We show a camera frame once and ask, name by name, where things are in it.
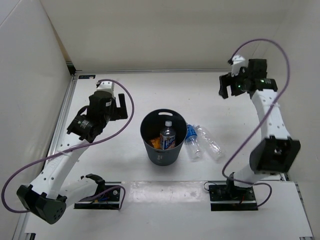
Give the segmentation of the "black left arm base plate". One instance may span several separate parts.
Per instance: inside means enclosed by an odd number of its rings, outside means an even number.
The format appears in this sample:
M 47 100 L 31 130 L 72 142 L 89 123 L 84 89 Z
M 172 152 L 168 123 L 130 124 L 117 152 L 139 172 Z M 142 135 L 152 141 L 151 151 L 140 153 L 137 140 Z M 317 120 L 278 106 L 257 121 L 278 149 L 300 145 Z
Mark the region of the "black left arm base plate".
M 126 189 L 121 183 L 106 183 L 101 190 L 98 190 L 98 193 L 103 194 L 89 201 L 76 202 L 73 208 L 75 210 L 121 210 L 126 197 Z

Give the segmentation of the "clear bottle white red label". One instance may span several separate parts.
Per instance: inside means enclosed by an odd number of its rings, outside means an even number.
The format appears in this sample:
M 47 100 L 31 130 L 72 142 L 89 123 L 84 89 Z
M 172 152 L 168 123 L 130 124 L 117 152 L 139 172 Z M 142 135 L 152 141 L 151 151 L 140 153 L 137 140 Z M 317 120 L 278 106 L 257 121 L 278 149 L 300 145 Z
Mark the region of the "clear bottle white red label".
M 162 150 L 173 149 L 176 146 L 176 131 L 172 121 L 166 121 L 164 128 L 160 131 L 160 146 Z

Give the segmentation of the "clear unlabelled plastic bottle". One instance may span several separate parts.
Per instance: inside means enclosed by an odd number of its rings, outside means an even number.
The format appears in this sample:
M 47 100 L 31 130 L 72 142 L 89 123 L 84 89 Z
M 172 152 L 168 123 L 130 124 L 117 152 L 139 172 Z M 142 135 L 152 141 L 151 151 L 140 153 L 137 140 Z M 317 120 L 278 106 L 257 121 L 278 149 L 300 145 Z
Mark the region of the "clear unlabelled plastic bottle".
M 215 141 L 214 136 L 205 127 L 197 125 L 195 127 L 199 141 L 205 148 L 208 155 L 217 163 L 224 157 L 224 153 L 218 143 Z

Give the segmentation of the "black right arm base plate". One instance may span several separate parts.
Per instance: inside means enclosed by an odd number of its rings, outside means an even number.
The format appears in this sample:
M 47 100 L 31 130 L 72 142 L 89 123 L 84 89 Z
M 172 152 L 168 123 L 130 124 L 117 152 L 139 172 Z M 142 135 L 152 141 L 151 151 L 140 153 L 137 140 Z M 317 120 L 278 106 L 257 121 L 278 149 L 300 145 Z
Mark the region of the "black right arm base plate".
M 258 204 L 253 187 L 245 193 L 231 196 L 226 192 L 226 185 L 208 186 L 210 210 L 212 212 L 257 211 Z

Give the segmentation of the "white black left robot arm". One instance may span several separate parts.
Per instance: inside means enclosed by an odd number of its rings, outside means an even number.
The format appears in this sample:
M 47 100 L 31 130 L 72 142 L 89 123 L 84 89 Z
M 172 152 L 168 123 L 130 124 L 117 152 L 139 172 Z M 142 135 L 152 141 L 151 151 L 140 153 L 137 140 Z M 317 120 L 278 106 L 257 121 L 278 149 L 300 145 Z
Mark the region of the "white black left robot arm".
M 89 97 L 89 105 L 82 107 L 67 128 L 71 150 L 63 150 L 43 168 L 29 184 L 21 185 L 16 194 L 22 205 L 48 224 L 55 224 L 66 208 L 78 201 L 95 201 L 114 189 L 105 186 L 105 180 L 96 174 L 81 176 L 80 180 L 63 186 L 63 183 L 89 144 L 103 132 L 109 121 L 128 118 L 125 95 L 116 99 L 112 93 L 97 90 Z

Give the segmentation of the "clear bottle blue label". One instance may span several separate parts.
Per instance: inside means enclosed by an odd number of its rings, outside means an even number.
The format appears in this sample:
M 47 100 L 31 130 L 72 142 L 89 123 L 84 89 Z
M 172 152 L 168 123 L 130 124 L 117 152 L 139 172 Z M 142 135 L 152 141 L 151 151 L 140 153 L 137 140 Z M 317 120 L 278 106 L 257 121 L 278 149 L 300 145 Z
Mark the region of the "clear bottle blue label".
M 198 159 L 202 156 L 202 150 L 201 147 L 197 141 L 197 133 L 194 129 L 194 127 L 191 124 L 187 124 L 187 132 L 185 137 L 185 144 L 187 147 L 187 151 L 189 154 L 189 157 L 193 160 Z

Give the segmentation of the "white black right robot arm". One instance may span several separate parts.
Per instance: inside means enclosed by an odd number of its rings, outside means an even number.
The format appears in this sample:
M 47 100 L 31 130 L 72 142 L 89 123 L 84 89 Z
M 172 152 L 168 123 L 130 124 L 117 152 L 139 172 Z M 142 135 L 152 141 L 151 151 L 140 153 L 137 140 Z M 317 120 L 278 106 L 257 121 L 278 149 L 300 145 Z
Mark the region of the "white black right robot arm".
M 278 86 L 267 77 L 265 59 L 245 60 L 235 55 L 229 60 L 231 72 L 219 77 L 219 92 L 228 98 L 249 94 L 256 109 L 261 131 L 260 143 L 251 151 L 249 163 L 227 178 L 224 193 L 230 200 L 245 194 L 256 182 L 270 175 L 287 173 L 301 148 L 299 140 L 292 139 L 285 127 L 277 101 Z

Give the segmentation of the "orange juice bottle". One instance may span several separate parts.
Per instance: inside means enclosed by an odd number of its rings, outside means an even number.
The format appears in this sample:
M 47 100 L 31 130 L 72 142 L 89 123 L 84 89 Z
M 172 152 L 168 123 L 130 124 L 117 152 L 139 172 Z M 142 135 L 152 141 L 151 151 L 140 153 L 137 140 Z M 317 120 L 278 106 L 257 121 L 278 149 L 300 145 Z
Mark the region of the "orange juice bottle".
M 157 149 L 157 150 L 161 150 L 162 149 L 162 146 L 161 146 L 161 138 L 160 137 L 156 137 L 156 138 L 153 138 L 149 141 L 149 144 Z

